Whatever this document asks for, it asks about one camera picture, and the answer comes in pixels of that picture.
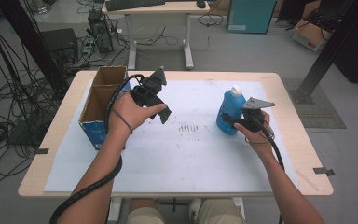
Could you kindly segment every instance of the shoe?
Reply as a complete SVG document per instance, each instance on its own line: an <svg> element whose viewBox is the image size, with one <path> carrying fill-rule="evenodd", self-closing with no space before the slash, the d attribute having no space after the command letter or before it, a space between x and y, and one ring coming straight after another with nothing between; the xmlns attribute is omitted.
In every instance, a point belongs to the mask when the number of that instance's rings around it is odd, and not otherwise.
<svg viewBox="0 0 358 224"><path fill-rule="evenodd" d="M188 209L190 224L197 224L197 216L199 215L200 207L201 207L200 198L195 198L193 199L193 201L191 201L191 204Z"/></svg>

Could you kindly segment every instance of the keyboard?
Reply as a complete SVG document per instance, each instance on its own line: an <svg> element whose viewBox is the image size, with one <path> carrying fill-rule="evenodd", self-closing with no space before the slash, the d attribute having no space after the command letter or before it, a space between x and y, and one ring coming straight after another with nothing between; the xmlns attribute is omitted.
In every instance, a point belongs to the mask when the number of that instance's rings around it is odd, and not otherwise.
<svg viewBox="0 0 358 224"><path fill-rule="evenodd" d="M152 7L164 5L165 0L110 0L105 1L106 10L116 11L136 7Z"/></svg>

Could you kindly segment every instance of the black metal pole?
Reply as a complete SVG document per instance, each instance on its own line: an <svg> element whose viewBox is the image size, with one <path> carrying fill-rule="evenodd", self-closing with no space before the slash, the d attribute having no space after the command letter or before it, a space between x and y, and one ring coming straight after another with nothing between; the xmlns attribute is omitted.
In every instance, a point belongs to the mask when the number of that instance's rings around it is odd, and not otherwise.
<svg viewBox="0 0 358 224"><path fill-rule="evenodd" d="M333 64L341 49L356 32L358 26L358 0L354 0L338 28L332 34L324 49L319 54L307 76L298 89L291 91L296 104L309 104L311 95L327 70Z"/></svg>
<svg viewBox="0 0 358 224"><path fill-rule="evenodd" d="M68 84L19 0L0 0L0 9L48 80L56 97L62 99Z"/></svg>

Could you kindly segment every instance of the open cardboard box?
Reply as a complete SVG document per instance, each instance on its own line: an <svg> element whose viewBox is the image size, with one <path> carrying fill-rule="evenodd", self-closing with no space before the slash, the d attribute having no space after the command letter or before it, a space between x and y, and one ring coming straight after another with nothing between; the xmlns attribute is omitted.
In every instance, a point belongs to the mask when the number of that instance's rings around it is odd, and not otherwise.
<svg viewBox="0 0 358 224"><path fill-rule="evenodd" d="M113 92L127 77L126 67L100 67L92 81L79 124L95 149L100 149L106 137L104 114ZM130 89L130 83L123 91Z"/></svg>
<svg viewBox="0 0 358 224"><path fill-rule="evenodd" d="M320 3L318 0L305 5L303 19L295 26L295 33L292 36L295 41L314 52L321 50L331 36L331 33L305 20Z"/></svg>

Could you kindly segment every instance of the white bottle cap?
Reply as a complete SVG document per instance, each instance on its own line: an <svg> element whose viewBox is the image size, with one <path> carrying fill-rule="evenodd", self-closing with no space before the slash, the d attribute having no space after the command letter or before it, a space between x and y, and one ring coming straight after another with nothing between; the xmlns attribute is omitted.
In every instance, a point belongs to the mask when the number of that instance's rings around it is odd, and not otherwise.
<svg viewBox="0 0 358 224"><path fill-rule="evenodd" d="M234 85L231 89L231 94L235 97L239 97L242 95L242 89L241 87Z"/></svg>

